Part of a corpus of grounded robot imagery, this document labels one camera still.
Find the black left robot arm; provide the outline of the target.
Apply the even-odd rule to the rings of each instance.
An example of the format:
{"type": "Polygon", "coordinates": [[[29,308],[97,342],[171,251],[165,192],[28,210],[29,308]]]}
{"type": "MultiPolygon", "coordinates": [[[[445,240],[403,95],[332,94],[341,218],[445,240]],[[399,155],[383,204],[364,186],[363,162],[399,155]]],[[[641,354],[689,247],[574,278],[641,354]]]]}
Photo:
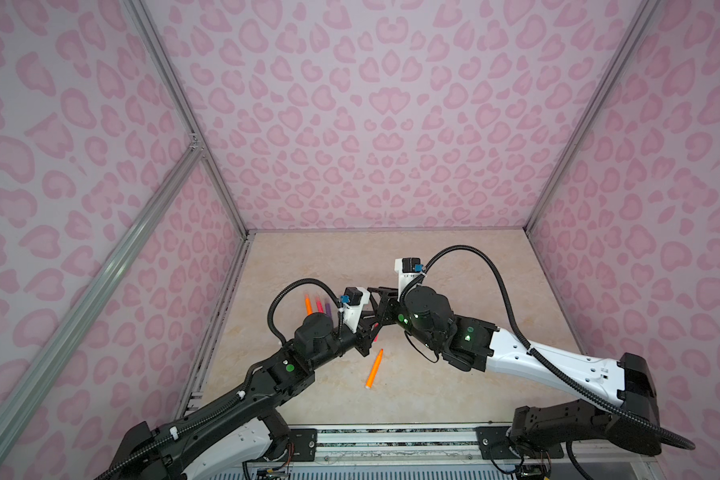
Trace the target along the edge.
{"type": "Polygon", "coordinates": [[[381,328],[396,320],[395,313],[362,311],[352,330],[344,323],[335,325],[325,313],[307,316],[292,339],[251,365],[230,392],[173,422],[144,432],[131,429],[121,443],[124,451],[98,477],[189,479],[190,470],[203,464],[202,455],[220,447],[225,438],[257,428],[263,431],[264,445],[254,448],[250,441],[239,440],[238,452],[248,461],[270,451],[279,456],[290,429],[276,409],[313,384],[319,367],[352,349],[367,356],[381,328]]]}

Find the orange pen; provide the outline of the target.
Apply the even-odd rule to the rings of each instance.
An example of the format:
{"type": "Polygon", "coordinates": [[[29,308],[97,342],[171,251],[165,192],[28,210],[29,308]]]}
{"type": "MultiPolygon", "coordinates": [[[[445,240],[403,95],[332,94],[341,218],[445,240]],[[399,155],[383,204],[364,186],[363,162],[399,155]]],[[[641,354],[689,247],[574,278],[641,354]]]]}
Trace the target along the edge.
{"type": "Polygon", "coordinates": [[[384,355],[384,350],[383,349],[379,350],[374,359],[374,363],[371,367],[368,377],[366,379],[366,382],[365,382],[366,389],[371,389],[373,387],[374,381],[376,379],[376,376],[378,374],[379,368],[380,368],[382,360],[383,360],[383,355],[384,355]]]}

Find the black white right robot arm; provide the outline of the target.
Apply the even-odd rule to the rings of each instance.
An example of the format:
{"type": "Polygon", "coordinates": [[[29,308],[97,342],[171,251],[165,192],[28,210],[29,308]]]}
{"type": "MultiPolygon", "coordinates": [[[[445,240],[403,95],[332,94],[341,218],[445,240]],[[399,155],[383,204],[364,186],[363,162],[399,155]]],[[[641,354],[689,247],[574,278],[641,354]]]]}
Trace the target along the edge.
{"type": "Polygon", "coordinates": [[[662,450],[657,392],[641,356],[614,360],[539,343],[525,347],[507,329],[454,313],[448,299],[429,287],[404,300],[394,289],[371,288],[360,304],[360,327],[375,332],[396,324],[459,371],[517,376],[573,395],[564,404],[516,409],[507,437],[520,449],[606,440],[645,456],[662,450]]]}

